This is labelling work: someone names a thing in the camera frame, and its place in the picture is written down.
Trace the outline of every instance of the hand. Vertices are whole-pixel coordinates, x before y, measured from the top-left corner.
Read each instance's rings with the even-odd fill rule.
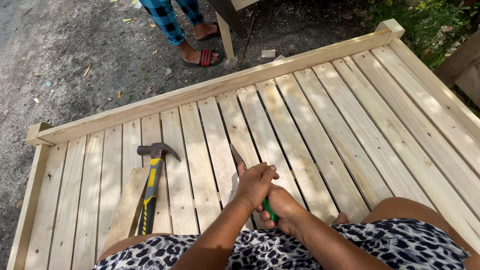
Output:
[[[233,200],[244,203],[251,212],[262,203],[270,189],[272,179],[278,179],[280,176],[276,173],[275,165],[268,166],[266,162],[244,169],[244,163],[240,163],[239,186]]]
[[[284,233],[295,236],[297,230],[295,224],[302,222],[302,217],[311,215],[309,211],[303,208],[287,190],[279,185],[270,183],[268,192],[268,204],[270,209],[280,218],[276,224],[270,220],[270,213],[262,211],[262,205],[257,207],[260,212],[260,219],[264,222],[265,228],[272,229],[278,226]]]

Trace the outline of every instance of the slide sandal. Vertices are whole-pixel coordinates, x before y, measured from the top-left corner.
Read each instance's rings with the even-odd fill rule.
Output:
[[[218,58],[217,58],[217,61],[215,61],[215,63],[211,64],[210,62],[212,61],[212,54],[216,52],[218,53]],[[211,49],[203,49],[201,51],[201,54],[200,54],[200,60],[198,61],[198,64],[196,63],[188,63],[187,61],[185,61],[184,59],[182,59],[183,61],[183,64],[186,65],[186,66],[193,66],[193,67],[210,67],[210,66],[215,66],[217,65],[218,63],[220,63],[222,61],[222,57],[223,57],[223,52],[222,50],[219,50],[219,49],[215,49],[215,50],[211,50]]]
[[[209,35],[206,35],[204,36],[203,38],[201,39],[197,39],[198,41],[205,41],[207,39],[211,39],[213,37],[219,37],[221,36],[222,34],[220,33],[220,26],[218,25],[217,22],[213,22],[212,25],[216,25],[216,33],[211,33]]]

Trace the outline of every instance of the foot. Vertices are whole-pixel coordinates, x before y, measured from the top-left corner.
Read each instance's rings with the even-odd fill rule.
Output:
[[[195,50],[192,48],[188,42],[185,40],[180,45],[178,45],[180,49],[181,56],[185,62],[198,64],[200,62],[200,55],[201,52],[199,50]],[[210,64],[215,63],[218,60],[218,53],[212,53],[212,60]]]
[[[201,39],[209,34],[216,33],[217,25],[207,25],[206,23],[199,23],[193,26],[193,33],[196,39]]]
[[[340,212],[338,214],[338,217],[332,222],[332,224],[345,224],[345,223],[350,223],[348,220],[347,214],[344,212]]]

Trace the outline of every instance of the stick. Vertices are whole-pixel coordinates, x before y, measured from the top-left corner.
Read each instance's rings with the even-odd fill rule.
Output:
[[[253,23],[255,23],[255,16],[257,15],[257,10],[259,5],[260,3],[257,3],[257,7],[255,8],[255,13],[253,14],[252,25],[250,26],[250,31],[248,31],[247,41],[245,42],[245,47],[243,47],[243,52],[240,55],[240,58],[242,59],[245,58],[245,50],[247,49],[248,40],[250,39],[250,34],[252,33]]]
[[[104,8],[104,9],[102,9],[101,11],[97,12],[97,13],[96,13],[94,16],[97,16],[97,15],[98,15],[98,14],[100,14],[101,12],[104,12],[104,11],[105,11],[105,10],[107,10],[107,8],[109,8],[109,7],[110,7],[110,6],[108,6],[108,7]]]
[[[91,67],[92,67],[91,64],[88,65],[87,70],[85,70],[84,77],[87,76],[87,73],[88,73],[88,71],[90,70]]]

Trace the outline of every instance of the person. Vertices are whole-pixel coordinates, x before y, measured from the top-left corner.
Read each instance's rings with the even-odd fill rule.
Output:
[[[185,39],[185,31],[180,27],[173,11],[171,0],[140,0],[140,3],[167,36],[170,44],[179,48],[184,65],[207,67],[220,63],[223,56],[221,50],[203,49],[198,51],[188,44]],[[193,32],[197,40],[204,41],[221,35],[217,22],[212,25],[204,23],[204,17],[198,7],[198,0],[177,0],[177,4],[193,25]]]
[[[246,171],[234,198],[202,235],[156,233],[127,238],[95,270],[117,269],[479,269],[480,256],[431,208],[392,197],[359,224],[312,215],[282,187],[274,165]],[[261,202],[268,195],[274,223]],[[254,210],[266,230],[240,231]]]

